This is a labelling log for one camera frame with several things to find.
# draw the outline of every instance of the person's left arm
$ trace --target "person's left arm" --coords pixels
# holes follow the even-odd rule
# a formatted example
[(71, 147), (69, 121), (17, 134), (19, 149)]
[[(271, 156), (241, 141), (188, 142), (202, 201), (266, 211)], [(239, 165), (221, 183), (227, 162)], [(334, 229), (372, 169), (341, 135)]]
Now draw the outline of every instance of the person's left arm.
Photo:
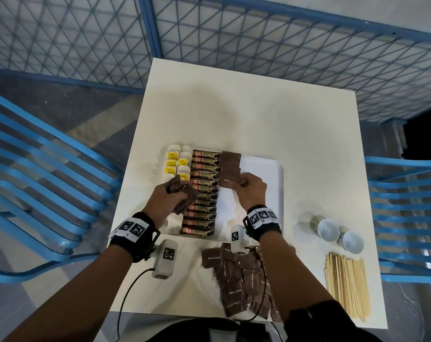
[[(142, 210), (152, 224), (147, 230), (154, 229), (154, 226), (160, 228), (176, 204), (184, 198), (186, 194), (183, 192), (168, 194), (164, 185), (156, 186)], [(147, 241), (150, 243), (152, 231), (149, 238)], [(119, 244), (125, 245), (126, 240), (121, 241)], [(4, 341), (93, 341), (133, 263), (134, 247), (128, 245), (127, 251), (114, 243), (111, 242), (97, 259), (40, 306)]]

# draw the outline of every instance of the hand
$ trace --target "hand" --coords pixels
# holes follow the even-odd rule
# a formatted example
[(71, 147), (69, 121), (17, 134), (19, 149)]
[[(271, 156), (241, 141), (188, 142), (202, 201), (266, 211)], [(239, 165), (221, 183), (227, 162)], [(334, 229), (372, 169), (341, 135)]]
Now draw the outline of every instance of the hand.
[(249, 211), (255, 205), (266, 205), (267, 184), (261, 178), (251, 173), (240, 174), (238, 178), (241, 184), (230, 181), (228, 186), (236, 191), (244, 210)]
[(167, 193), (165, 184), (160, 184), (154, 188), (142, 211), (154, 221), (156, 229), (159, 229), (176, 205), (185, 198), (187, 198), (187, 194), (184, 192)]

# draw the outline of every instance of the pile of wooden stirrers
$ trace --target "pile of wooden stirrers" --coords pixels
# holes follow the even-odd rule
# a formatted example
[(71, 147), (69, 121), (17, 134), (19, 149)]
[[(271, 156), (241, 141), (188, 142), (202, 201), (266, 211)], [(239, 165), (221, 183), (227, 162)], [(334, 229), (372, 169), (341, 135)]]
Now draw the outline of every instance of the pile of wooden stirrers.
[(364, 260), (353, 260), (330, 253), (326, 256), (326, 286), (350, 317), (363, 322), (370, 314)]

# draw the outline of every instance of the black sleeve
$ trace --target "black sleeve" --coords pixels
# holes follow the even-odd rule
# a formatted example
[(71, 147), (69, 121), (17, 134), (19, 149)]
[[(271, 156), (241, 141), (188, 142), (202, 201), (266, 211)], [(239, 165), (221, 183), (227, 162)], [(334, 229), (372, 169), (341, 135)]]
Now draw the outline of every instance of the black sleeve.
[(381, 342), (371, 333), (357, 328), (344, 308), (335, 300), (292, 310), (284, 325), (289, 342), (298, 341), (366, 341)]

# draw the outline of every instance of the person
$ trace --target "person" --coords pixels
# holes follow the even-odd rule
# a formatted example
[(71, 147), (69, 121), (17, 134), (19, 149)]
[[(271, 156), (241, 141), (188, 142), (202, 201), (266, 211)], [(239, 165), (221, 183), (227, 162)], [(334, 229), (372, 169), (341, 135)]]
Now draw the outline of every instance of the person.
[[(240, 174), (239, 178), (241, 185), (233, 181), (229, 185), (246, 212), (266, 207), (266, 183), (251, 173)], [(158, 185), (144, 209), (134, 217), (160, 227), (176, 204), (185, 198), (183, 192), (167, 193), (164, 184)], [(250, 231), (250, 236), (260, 243), (271, 292), (288, 341), (380, 341), (355, 326), (342, 306), (283, 239), (278, 224), (264, 224)], [(97, 259), (39, 307), (5, 341), (93, 341), (138, 255), (136, 247), (144, 245), (115, 236)], [(195, 319), (198, 323), (187, 320), (170, 325), (149, 341), (169, 341), (176, 336), (185, 341), (210, 341), (210, 329), (233, 332), (241, 326), (224, 318)], [(251, 334), (244, 341), (260, 340), (258, 334), (252, 333), (254, 330), (255, 326), (247, 329)]]

